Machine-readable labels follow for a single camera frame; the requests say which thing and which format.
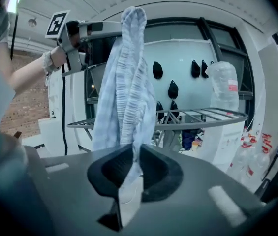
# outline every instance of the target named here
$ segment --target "white cabinet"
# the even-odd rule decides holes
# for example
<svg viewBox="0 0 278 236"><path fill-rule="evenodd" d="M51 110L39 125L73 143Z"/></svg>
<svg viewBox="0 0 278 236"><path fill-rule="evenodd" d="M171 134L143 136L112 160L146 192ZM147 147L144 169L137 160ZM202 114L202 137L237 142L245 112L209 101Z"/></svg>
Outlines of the white cabinet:
<svg viewBox="0 0 278 236"><path fill-rule="evenodd" d="M259 56L266 88L266 111L262 132L272 136L271 144L273 149L276 149L278 146L278 46L275 43L268 45L259 51Z"/></svg>

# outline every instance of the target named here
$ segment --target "metal rack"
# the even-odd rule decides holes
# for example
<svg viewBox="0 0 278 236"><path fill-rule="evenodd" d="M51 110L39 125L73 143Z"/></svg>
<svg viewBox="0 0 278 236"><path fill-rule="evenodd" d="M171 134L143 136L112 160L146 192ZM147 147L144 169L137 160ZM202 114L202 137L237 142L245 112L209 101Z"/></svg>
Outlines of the metal rack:
<svg viewBox="0 0 278 236"><path fill-rule="evenodd" d="M222 108L202 108L202 109L188 109L188 110L161 110L156 112L156 119L159 113L165 113L163 122L157 122L156 130L184 130L184 129L198 129L216 126L224 126L228 124L238 123L247 120L248 115L236 111L226 110ZM188 116L192 122L184 122L180 117Z"/></svg>
<svg viewBox="0 0 278 236"><path fill-rule="evenodd" d="M178 140L181 130L224 126L242 122L248 118L248 115L244 113L221 108L161 110L156 112L156 120L160 113L164 113L165 116L163 121L156 121L155 131L160 131L160 133L158 137L156 133L153 134L153 141L156 146L160 146L164 136L163 147L169 147L171 150L174 150L175 141Z"/></svg>
<svg viewBox="0 0 278 236"><path fill-rule="evenodd" d="M236 111L221 109L221 108L202 108L202 109L187 109L187 110L161 110L156 112L158 115L164 113L163 121L156 122L155 130L161 131L158 141L155 135L153 139L157 146L159 145L162 136L166 130L186 130L199 129L208 127L217 127L223 125L234 124L247 120L248 115ZM94 129L95 118L73 122L67 125L70 128L83 128L89 138L92 140L89 129Z"/></svg>

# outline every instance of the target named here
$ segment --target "drying rack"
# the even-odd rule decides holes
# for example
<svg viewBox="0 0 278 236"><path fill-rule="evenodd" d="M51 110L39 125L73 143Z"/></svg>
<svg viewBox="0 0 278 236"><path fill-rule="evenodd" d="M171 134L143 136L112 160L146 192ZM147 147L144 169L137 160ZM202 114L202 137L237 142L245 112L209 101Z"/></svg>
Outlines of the drying rack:
<svg viewBox="0 0 278 236"><path fill-rule="evenodd" d="M201 129L209 127L224 126L247 120L248 115L236 111L226 110L222 108L202 108L202 109L187 109L187 110L161 110L156 112L156 120L158 115L164 113L164 118L157 121L155 130L159 130L159 139L153 139L157 146L162 139L166 130L186 130L186 129ZM67 125L69 128L83 128L90 140L92 136L89 130L94 129L95 118L90 118L78 122L73 122Z"/></svg>

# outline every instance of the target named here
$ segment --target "towel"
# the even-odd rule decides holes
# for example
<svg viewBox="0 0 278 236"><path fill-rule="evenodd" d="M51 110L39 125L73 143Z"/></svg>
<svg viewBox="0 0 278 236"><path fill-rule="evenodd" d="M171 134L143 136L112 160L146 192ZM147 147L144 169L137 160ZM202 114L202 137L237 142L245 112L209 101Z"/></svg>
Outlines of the towel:
<svg viewBox="0 0 278 236"><path fill-rule="evenodd" d="M143 58L146 15L130 7L122 13L117 38L103 76L93 133L93 150L133 143L134 160L152 140L156 118L154 88Z"/></svg>

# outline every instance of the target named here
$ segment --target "brick wall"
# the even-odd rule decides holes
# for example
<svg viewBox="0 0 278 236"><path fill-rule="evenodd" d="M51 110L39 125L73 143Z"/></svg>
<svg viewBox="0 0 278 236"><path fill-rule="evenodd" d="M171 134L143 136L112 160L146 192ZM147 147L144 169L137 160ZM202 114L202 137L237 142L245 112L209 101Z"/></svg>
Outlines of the brick wall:
<svg viewBox="0 0 278 236"><path fill-rule="evenodd" d="M34 61L40 55L14 51L12 60L15 70ZM38 120L49 117L48 90L45 78L40 79L30 89L15 97L0 124L0 130L14 135L22 132L22 138L40 134Z"/></svg>

